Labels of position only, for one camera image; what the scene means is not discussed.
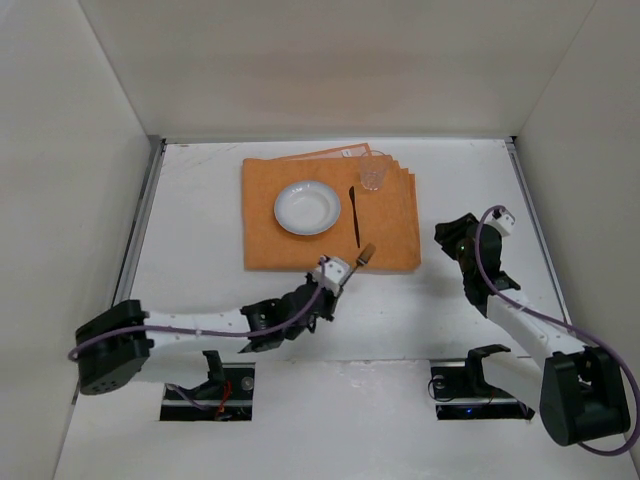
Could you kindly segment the orange cloth placemat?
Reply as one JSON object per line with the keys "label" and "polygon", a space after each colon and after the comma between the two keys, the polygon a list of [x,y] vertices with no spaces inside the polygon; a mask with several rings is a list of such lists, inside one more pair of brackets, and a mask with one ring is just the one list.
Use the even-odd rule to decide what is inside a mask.
{"label": "orange cloth placemat", "polygon": [[[321,255],[354,259],[367,244],[376,252],[368,267],[379,271],[413,271],[421,264],[415,175],[393,160],[380,190],[367,191],[359,179],[359,160],[247,158],[242,164],[244,266],[248,270],[306,270]],[[331,187],[341,214],[328,231],[299,236],[285,231],[274,216],[274,202],[288,185],[312,180]],[[360,230],[356,245],[349,199],[354,185]]]}

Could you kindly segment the clear plastic cup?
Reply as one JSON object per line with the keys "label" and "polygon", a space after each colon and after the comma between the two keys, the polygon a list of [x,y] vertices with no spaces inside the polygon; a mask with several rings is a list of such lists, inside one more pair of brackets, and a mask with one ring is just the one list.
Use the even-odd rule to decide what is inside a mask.
{"label": "clear plastic cup", "polygon": [[365,151],[360,156],[360,182],[365,190],[377,191],[382,187],[389,162],[389,157],[378,150]]}

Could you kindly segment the black knife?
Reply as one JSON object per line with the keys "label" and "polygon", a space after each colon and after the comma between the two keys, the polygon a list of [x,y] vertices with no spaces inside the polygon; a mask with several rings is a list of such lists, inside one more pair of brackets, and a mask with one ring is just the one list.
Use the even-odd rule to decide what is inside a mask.
{"label": "black knife", "polygon": [[352,185],[349,188],[349,199],[352,207],[352,217],[353,217],[354,236],[356,240],[356,245],[358,248],[360,248],[361,240],[360,240],[359,221],[358,221],[358,213],[357,213],[357,205],[356,205],[356,192],[355,192],[354,185]]}

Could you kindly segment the white paper plate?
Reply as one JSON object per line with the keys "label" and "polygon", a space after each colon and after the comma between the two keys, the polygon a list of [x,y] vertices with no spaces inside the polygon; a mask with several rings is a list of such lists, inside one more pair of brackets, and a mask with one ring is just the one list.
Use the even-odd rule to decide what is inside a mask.
{"label": "white paper plate", "polygon": [[341,214],[337,193],[318,181],[300,181],[288,185],[274,202],[274,216],[287,232],[314,236],[331,229]]}

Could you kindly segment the black fork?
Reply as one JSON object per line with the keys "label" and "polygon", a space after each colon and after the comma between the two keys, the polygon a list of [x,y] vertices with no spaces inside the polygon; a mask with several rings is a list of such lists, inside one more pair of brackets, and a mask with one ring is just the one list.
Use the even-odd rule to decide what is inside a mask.
{"label": "black fork", "polygon": [[349,273],[346,275],[341,285],[345,286],[359,268],[366,266],[374,256],[375,252],[375,245],[372,243],[367,244],[366,247],[360,252],[359,256],[356,258],[355,264],[350,268]]}

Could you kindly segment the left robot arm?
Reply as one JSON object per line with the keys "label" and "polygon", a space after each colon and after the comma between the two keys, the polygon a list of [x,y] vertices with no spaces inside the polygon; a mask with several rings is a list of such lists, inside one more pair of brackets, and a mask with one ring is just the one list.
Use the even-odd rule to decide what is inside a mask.
{"label": "left robot arm", "polygon": [[76,331],[69,357],[77,364],[82,394],[101,395],[131,381],[210,390],[225,380],[224,356],[279,348],[320,320],[333,318],[341,285],[307,277],[281,298],[213,314],[146,312],[125,300]]}

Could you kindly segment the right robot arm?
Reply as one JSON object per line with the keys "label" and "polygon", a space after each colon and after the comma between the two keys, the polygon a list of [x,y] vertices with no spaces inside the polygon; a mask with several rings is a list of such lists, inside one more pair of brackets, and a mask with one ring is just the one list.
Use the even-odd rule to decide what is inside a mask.
{"label": "right robot arm", "polygon": [[638,382],[603,341],[530,306],[501,267],[503,240],[514,225],[512,214],[496,205],[480,218],[468,213],[435,227],[436,243],[460,267],[466,299],[527,354],[519,359],[499,344],[470,350],[466,389],[476,397],[504,392],[521,401],[560,446],[598,454],[590,441],[628,433],[625,444],[606,453],[621,455],[639,438],[639,402],[626,397],[639,391]]}

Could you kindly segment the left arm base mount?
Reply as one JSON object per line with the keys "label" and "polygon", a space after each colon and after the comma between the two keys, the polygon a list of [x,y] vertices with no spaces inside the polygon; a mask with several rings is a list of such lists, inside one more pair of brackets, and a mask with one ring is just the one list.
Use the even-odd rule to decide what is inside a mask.
{"label": "left arm base mount", "polygon": [[245,422],[253,416],[255,364],[224,363],[217,351],[204,351],[205,381],[191,389],[165,386],[159,420],[164,422]]}

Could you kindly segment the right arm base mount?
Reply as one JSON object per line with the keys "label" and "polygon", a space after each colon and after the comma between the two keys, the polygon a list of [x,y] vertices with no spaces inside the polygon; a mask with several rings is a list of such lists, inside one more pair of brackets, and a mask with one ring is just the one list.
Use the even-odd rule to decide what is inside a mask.
{"label": "right arm base mount", "polygon": [[462,359],[430,361],[431,378],[427,390],[435,402],[439,421],[524,420],[531,421],[535,410],[498,386],[486,381],[484,361],[518,360],[500,344],[471,349]]}

